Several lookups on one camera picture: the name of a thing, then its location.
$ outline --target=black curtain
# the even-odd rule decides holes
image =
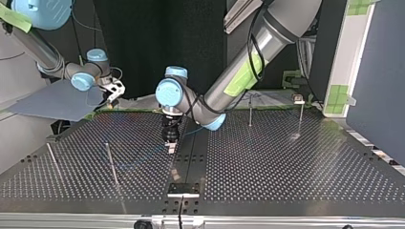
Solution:
[[[124,98],[153,94],[165,68],[188,70],[205,93],[225,63],[225,0],[95,0],[107,52],[124,71]]]

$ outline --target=robotic arm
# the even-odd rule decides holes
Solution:
[[[258,46],[268,64],[285,45],[296,42],[313,21],[322,0],[274,0],[264,10],[261,24],[254,32]],[[261,71],[261,59],[252,52],[255,71]],[[174,150],[179,139],[178,126],[182,115],[188,115],[210,131],[224,123],[224,110],[244,90],[256,82],[250,68],[248,46],[245,46],[224,70],[204,96],[198,97],[187,87],[187,70],[168,67],[165,78],[156,90],[156,98],[163,107],[163,140]]]
[[[8,5],[13,10],[30,17],[33,27],[49,31],[62,27],[72,10],[72,0],[9,0]],[[6,22],[3,22],[3,28],[24,52],[36,61],[38,70],[42,73],[69,79],[72,85],[82,92],[98,85],[102,91],[108,93],[109,104],[113,104],[124,94],[123,84],[111,75],[110,62],[105,51],[100,49],[88,51],[88,62],[80,66],[66,62],[59,51],[34,28],[25,33]]]

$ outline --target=white panel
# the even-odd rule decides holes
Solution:
[[[355,59],[360,53],[368,15],[347,16],[340,36],[330,83],[348,85]]]
[[[0,58],[15,56],[22,52],[1,30]],[[10,103],[16,99],[46,86],[46,81],[41,79],[35,62],[26,54],[11,60],[0,61],[0,70],[0,110],[10,106]]]
[[[23,51],[0,29],[0,59]],[[26,54],[0,60],[0,174],[31,154],[52,134],[51,119],[10,114],[4,110],[17,99],[46,86],[46,81]]]
[[[13,115],[0,121],[0,174],[45,144],[54,120]]]

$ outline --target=vertical pin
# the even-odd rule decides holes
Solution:
[[[305,105],[304,103],[301,105],[300,122],[303,121],[304,105]]]
[[[253,116],[252,99],[253,99],[253,94],[251,94],[250,98],[249,98],[249,127],[252,126],[252,116]]]
[[[47,143],[47,147],[48,147],[48,151],[49,151],[50,154],[51,154],[51,158],[52,158],[53,164],[56,166],[56,171],[57,171],[58,174],[59,174],[60,180],[63,182],[62,173],[60,172],[59,165],[57,164],[57,160],[56,160],[56,157],[54,156],[52,146],[51,146],[51,144],[50,144],[49,142]]]
[[[52,161],[53,161],[53,163],[57,163],[57,161],[56,161],[56,157],[54,157],[54,154],[53,154],[53,149],[52,149],[52,146],[51,146],[51,144],[48,142],[47,143],[47,147],[48,147],[48,151],[50,152],[50,154],[51,154],[51,158],[52,158]]]
[[[107,150],[108,158],[110,159],[111,171],[113,172],[114,180],[116,185],[119,185],[117,173],[116,173],[116,166],[114,165],[113,155],[111,154],[110,144],[108,142],[105,143],[105,149]]]

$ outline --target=perforated metal table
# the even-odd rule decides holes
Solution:
[[[129,216],[176,221],[181,215],[217,222],[401,218],[394,224],[405,227],[405,177],[336,123],[313,110],[305,110],[302,122],[296,110],[255,111],[252,127],[248,116],[235,111],[217,132],[183,135],[169,155],[160,114],[99,114],[52,145],[56,162],[44,147],[0,176],[0,228],[7,218],[56,213],[64,220],[102,214],[122,225]],[[181,132],[197,128],[184,121]],[[172,183],[198,183],[200,197],[169,198]]]

